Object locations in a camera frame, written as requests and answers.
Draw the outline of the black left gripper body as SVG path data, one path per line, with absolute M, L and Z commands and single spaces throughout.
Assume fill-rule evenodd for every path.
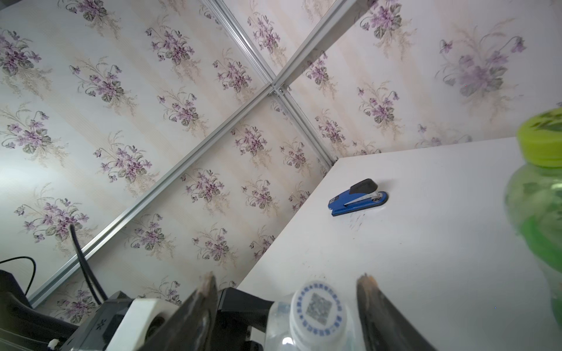
M 264 350 L 264 342 L 250 339 L 251 331 L 266 332 L 273 304 L 236 288 L 221 290 L 210 350 Z

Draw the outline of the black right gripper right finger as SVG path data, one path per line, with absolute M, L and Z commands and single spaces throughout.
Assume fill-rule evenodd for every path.
M 368 274 L 357 280 L 357 306 L 366 350 L 436 350 Z

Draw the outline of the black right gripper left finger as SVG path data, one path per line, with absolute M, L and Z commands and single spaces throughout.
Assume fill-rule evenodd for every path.
M 213 273 L 140 347 L 141 350 L 210 350 L 217 316 L 218 290 Z

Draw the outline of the clear plastic water bottle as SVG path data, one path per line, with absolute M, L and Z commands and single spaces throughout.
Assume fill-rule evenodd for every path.
M 344 335 L 334 342 L 310 345 L 302 343 L 291 334 L 289 317 L 291 303 L 284 301 L 276 302 L 269 312 L 266 328 L 266 350 L 364 350 L 365 347 L 359 342 L 352 321 L 349 319 Z

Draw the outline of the white bottle cap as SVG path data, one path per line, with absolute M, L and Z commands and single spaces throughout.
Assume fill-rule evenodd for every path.
M 347 322 L 347 308 L 340 294 L 326 282 L 307 282 L 291 299 L 289 327 L 302 343 L 334 342 L 344 335 Z

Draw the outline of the green plastic bottle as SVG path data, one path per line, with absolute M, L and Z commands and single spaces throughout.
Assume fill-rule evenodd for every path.
M 506 185 L 506 215 L 535 257 L 561 324 L 561 169 L 526 164 Z

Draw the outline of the green bottle cap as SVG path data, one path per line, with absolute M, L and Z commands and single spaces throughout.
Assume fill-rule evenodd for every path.
M 543 168 L 561 168 L 561 108 L 525 121 L 517 132 L 523 159 Z

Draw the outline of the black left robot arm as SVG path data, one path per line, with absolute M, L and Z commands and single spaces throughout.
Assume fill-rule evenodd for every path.
M 95 293 L 99 309 L 82 326 L 39 313 L 20 289 L 1 289 L 1 342 L 16 350 L 262 350 L 273 303 L 226 288 L 213 274 L 180 306 L 161 299 Z

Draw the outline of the blue black stapler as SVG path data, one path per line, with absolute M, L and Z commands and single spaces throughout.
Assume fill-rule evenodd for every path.
M 328 208 L 332 216 L 341 216 L 383 206 L 388 200 L 389 194 L 379 191 L 376 182 L 366 178 L 333 197 L 329 201 Z

